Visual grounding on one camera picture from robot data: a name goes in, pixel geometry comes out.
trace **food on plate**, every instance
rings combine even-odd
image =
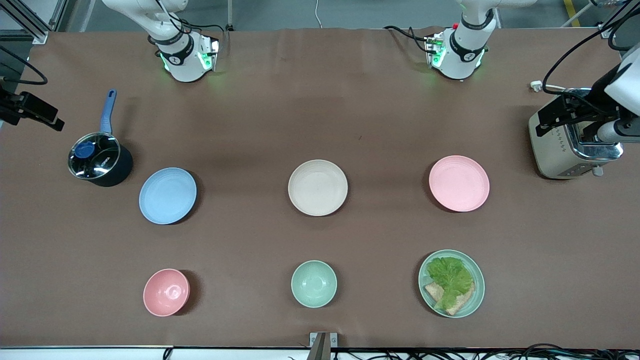
[[[433,282],[424,289],[436,300],[436,309],[455,315],[476,290],[473,277],[462,260],[436,258],[427,264],[427,272]]]

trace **saucepan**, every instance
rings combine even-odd
[[[111,113],[116,94],[115,89],[107,93],[100,118],[100,131],[78,139],[68,156],[71,174],[98,186],[120,184],[133,167],[131,153],[111,133]]]

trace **bread slice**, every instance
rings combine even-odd
[[[442,299],[442,295],[444,294],[444,289],[435,282],[432,282],[431,284],[425,286],[424,289],[429,293],[429,295],[431,295],[431,297],[433,297],[433,300],[435,300],[436,302],[440,301],[440,299]],[[449,309],[445,309],[447,314],[451,316],[455,315],[467,303],[467,301],[471,299],[471,295],[473,295],[475,290],[476,283],[472,282],[469,291],[467,291],[467,293],[465,294],[458,295],[458,297],[456,297],[456,304]]]

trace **black cable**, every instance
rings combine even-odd
[[[452,348],[443,349],[442,352],[446,354],[453,354],[459,357],[460,360],[467,360],[464,356],[460,355],[457,351]]]
[[[598,31],[596,31],[593,34],[589,35],[588,37],[586,37],[585,39],[580,41],[578,44],[575,44],[571,49],[569,49],[569,51],[564,53],[560,57],[560,59],[558,59],[556,61],[556,63],[551,67],[551,69],[549,69],[549,71],[547,72],[547,75],[545,75],[544,79],[542,80],[542,90],[544,92],[546,92],[547,94],[574,97],[574,98],[578,99],[580,102],[582,102],[583,104],[585,104],[586,106],[589,106],[590,108],[594,109],[597,113],[599,113],[601,115],[605,115],[605,116],[613,115],[612,113],[604,111],[604,110],[600,109],[599,107],[595,106],[594,104],[591,104],[588,100],[586,100],[581,95],[568,93],[568,92],[564,92],[564,91],[549,90],[547,88],[547,81],[549,80],[549,77],[551,76],[553,71],[555,71],[557,69],[557,67],[564,61],[564,59],[566,59],[569,55],[571,55],[572,52],[574,52],[580,46],[584,45],[586,42],[588,42],[592,38],[597,37],[599,34],[603,33],[604,31],[607,31],[609,28],[614,28],[616,26],[619,26],[620,24],[623,24],[628,18],[633,17],[633,16],[637,15],[638,13],[640,13],[640,10],[634,10],[634,9],[631,9],[622,19],[616,20],[616,21],[610,23],[609,25],[602,27],[602,29],[599,29]]]
[[[224,28],[222,28],[222,26],[217,25],[217,24],[211,24],[211,25],[194,25],[194,24],[189,23],[189,25],[190,25],[192,28],[194,28],[194,29],[196,29],[196,28],[197,28],[197,29],[202,30],[202,29],[204,29],[204,28],[218,28],[218,29],[220,29],[220,31],[222,31],[223,33],[225,32]]]
[[[413,32],[413,28],[411,26],[409,26],[409,33],[405,32],[404,30],[402,30],[401,28],[398,28],[397,26],[393,26],[393,25],[389,25],[389,26],[385,26],[383,29],[385,30],[396,30],[397,32],[399,32],[400,34],[408,37],[408,38],[412,38],[413,41],[415,42],[415,45],[422,51],[424,51],[425,53],[428,54],[435,54],[436,52],[433,50],[427,50],[426,48],[422,47],[420,45],[420,43],[418,41],[424,41],[424,37],[419,38],[415,36],[415,33]]]
[[[399,357],[398,355],[391,355],[388,352],[385,355],[370,357],[367,360],[376,360],[376,359],[404,360],[402,357]]]
[[[156,0],[156,3],[158,4],[158,6],[160,6],[160,9],[162,9],[162,11],[164,13],[164,9],[165,8],[163,7],[163,4],[160,3],[160,0]],[[188,27],[187,31],[183,30],[183,27],[184,27],[185,24],[179,18],[176,18],[176,17],[172,16],[169,11],[167,11],[166,13],[169,15],[169,22],[171,22],[171,25],[173,25],[173,27],[176,30],[178,30],[178,32],[180,32],[181,34],[189,34],[191,32],[191,28],[190,27]],[[178,28],[178,25],[176,25],[175,22],[173,22],[172,19],[180,21],[180,27],[179,28]]]
[[[24,65],[26,65],[27,67],[29,67],[31,70],[33,70],[36,74],[38,74],[38,76],[40,76],[42,78],[41,81],[31,81],[31,80],[21,80],[21,79],[4,79],[7,82],[10,83],[20,83],[20,84],[27,84],[27,85],[44,85],[46,83],[49,82],[49,80],[47,79],[46,76],[44,76],[44,74],[42,74],[38,69],[36,69],[32,64],[30,64],[28,61],[23,60],[20,56],[17,56],[16,54],[14,54],[13,52],[11,52],[9,49],[7,49],[6,47],[0,45],[0,50],[6,52],[7,54],[11,55],[12,57],[14,57],[15,59],[17,59],[18,61],[20,61],[21,63],[23,63]]]
[[[361,357],[359,357],[359,356],[356,356],[356,355],[352,354],[351,352],[348,352],[348,351],[347,351],[347,354],[349,354],[349,355],[351,355],[351,356],[355,357],[355,358],[356,358],[356,359],[358,359],[358,360],[364,360],[364,359],[362,359]]]
[[[383,29],[385,29],[385,30],[396,30],[397,32],[399,32],[400,34],[402,34],[402,35],[404,35],[404,36],[406,36],[408,38],[412,38],[414,40],[419,40],[419,41],[424,41],[424,38],[416,37],[415,34],[411,35],[411,34],[407,33],[405,30],[402,30],[401,28],[398,28],[397,26],[389,25],[389,26],[385,26]]]
[[[501,349],[494,352],[485,354],[481,359],[489,359],[497,354],[504,354],[509,356],[509,360],[525,360],[533,359],[546,359],[546,360],[559,360],[558,356],[572,357],[574,359],[589,359],[589,360],[626,360],[627,354],[635,354],[634,351],[624,350],[618,352],[615,350],[567,350],[558,347],[554,344],[540,343],[531,345],[525,349]]]
[[[395,360],[404,360],[402,357],[399,357],[398,354],[395,351],[387,351],[387,357],[389,359],[395,359]]]
[[[625,16],[623,16],[620,20],[617,21],[617,25],[614,25],[613,28],[611,29],[611,32],[609,33],[609,39],[607,40],[607,43],[609,44],[609,47],[611,49],[614,49],[614,50],[617,50],[617,51],[629,51],[633,47],[633,46],[617,46],[616,44],[613,43],[613,39],[615,38],[616,31],[618,29],[620,29],[620,27],[627,20],[629,20],[630,18],[632,18],[632,17],[637,15],[637,13],[634,13],[634,10],[639,5],[640,5],[640,2],[638,2],[636,5],[634,5],[634,7],[631,8],[631,10],[629,10]]]
[[[615,19],[618,15],[620,15],[620,13],[621,13],[622,11],[624,11],[624,9],[625,9],[625,8],[627,7],[627,5],[629,5],[630,3],[631,3],[631,0],[627,0],[627,2],[626,2],[624,5],[622,5],[622,6],[618,9],[618,11],[617,11],[615,14],[613,14],[613,16],[612,16],[612,17],[610,17],[610,18],[609,18],[609,20],[607,20],[607,22],[605,22],[604,24],[602,24],[602,27],[604,28],[605,26],[609,25],[609,23],[611,23],[611,22],[613,21],[613,19]]]
[[[173,352],[173,348],[168,347],[164,350],[164,354],[162,355],[162,360],[167,360],[170,356],[171,353]]]
[[[424,356],[420,356],[420,354],[416,354],[415,352],[407,352],[407,354],[409,355],[409,357],[407,357],[406,360],[424,360]]]
[[[7,64],[5,64],[5,63],[3,63],[3,62],[0,62],[0,65],[2,65],[2,66],[4,66],[4,67],[6,67],[7,69],[9,69],[9,70],[13,71],[14,73],[18,74],[18,76],[21,76],[21,75],[22,75],[22,73],[21,73],[21,72],[19,72],[18,70],[15,70],[13,67],[11,67],[11,66],[9,66],[9,65],[7,65]]]
[[[417,350],[419,350],[420,352],[424,353],[424,356],[432,356],[435,357],[438,360],[453,360],[451,358],[451,356],[449,356],[447,354],[446,350],[443,349],[439,349],[439,348],[418,348]],[[465,360],[465,358],[458,354],[455,351],[451,351],[452,354],[456,354],[457,356],[459,356],[462,360]]]
[[[418,42],[418,39],[415,37],[415,33],[413,33],[413,29],[411,26],[409,26],[409,32],[411,33],[411,36],[413,37],[413,41],[415,41],[415,45],[418,47],[418,49],[424,51],[427,54],[436,54],[434,50],[427,50],[426,48],[420,46],[420,43]]]

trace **green plate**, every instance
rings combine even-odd
[[[296,300],[311,308],[323,307],[338,290],[338,278],[333,269],[320,260],[310,260],[298,266],[291,277],[291,291]]]
[[[447,314],[447,312],[443,309],[436,309],[436,300],[434,300],[431,295],[429,295],[429,293],[424,289],[425,286],[433,282],[433,279],[427,272],[427,265],[431,262],[431,260],[436,258],[460,259],[465,268],[469,270],[471,276],[474,279],[474,282],[476,283],[476,290],[471,295],[471,299],[469,299],[469,301],[467,301],[467,303],[454,316]],[[424,302],[426,302],[427,305],[431,309],[433,309],[433,311],[448,318],[463,318],[465,316],[471,315],[480,307],[480,304],[484,299],[484,277],[482,275],[482,271],[480,271],[480,268],[472,258],[468,257],[466,254],[460,251],[455,250],[436,251],[424,260],[422,266],[420,266],[420,271],[418,273],[418,288],[420,288],[420,294],[422,295]]]

